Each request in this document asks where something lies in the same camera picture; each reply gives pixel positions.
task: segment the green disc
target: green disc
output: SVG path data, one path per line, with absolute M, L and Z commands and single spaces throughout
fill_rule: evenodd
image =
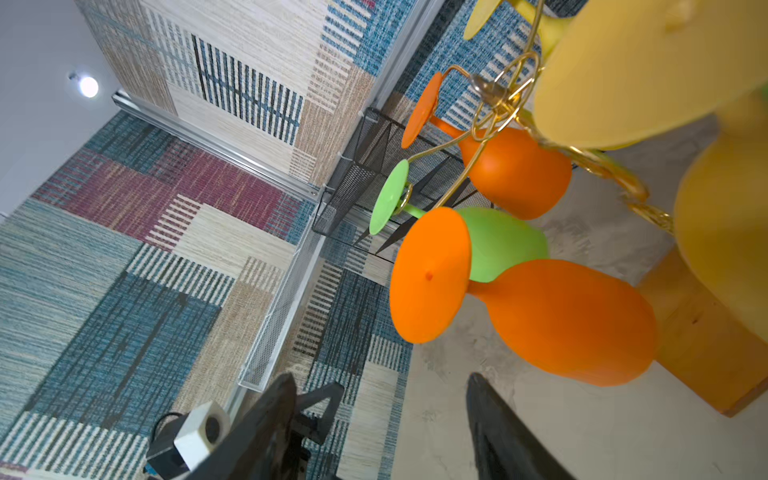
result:
M 467 223 L 472 241 L 470 280 L 491 282 L 518 263 L 549 258 L 544 234 L 512 215 L 482 207 L 457 212 Z
M 371 223 L 369 229 L 371 235 L 376 235 L 382 231 L 382 228 L 389 221 L 389 218 L 395 212 L 397 204 L 402 197 L 402 189 L 406 186 L 408 181 L 408 161 L 401 160 L 395 168 L 392 169 L 392 173 L 384 182 L 382 190 L 379 192 L 379 198 L 376 199 L 376 205 L 373 206 L 373 213 L 371 214 Z

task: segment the black cable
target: black cable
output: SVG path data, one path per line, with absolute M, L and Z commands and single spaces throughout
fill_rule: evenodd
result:
M 168 417 L 173 416 L 173 415 L 175 415 L 177 417 L 181 417 L 183 414 L 181 414 L 179 412 L 168 412 L 168 413 L 164 413 L 159 419 L 157 419 L 157 421 L 154 423 L 154 427 L 152 427 L 152 435 L 150 436 L 150 439 L 149 439 L 150 443 L 154 442 L 154 439 L 157 436 L 157 427 L 160 426 L 160 423 L 163 420 L 165 420 Z

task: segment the gray wall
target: gray wall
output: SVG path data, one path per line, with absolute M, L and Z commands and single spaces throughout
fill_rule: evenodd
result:
M 8 215 L 118 112 L 110 96 L 119 84 L 72 0 L 1 0 L 0 41 L 0 213 Z M 67 79 L 76 69 L 98 80 L 96 97 Z

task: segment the wooden block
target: wooden block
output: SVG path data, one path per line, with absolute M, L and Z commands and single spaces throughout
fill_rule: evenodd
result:
M 677 248 L 637 289 L 659 322 L 656 360 L 718 412 L 732 417 L 768 389 L 768 344 L 696 279 Z

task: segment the light bulb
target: light bulb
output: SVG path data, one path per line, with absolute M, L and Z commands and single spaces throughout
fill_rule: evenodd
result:
M 93 98 L 98 93 L 98 82 L 93 77 L 82 77 L 78 80 L 78 89 L 84 97 Z

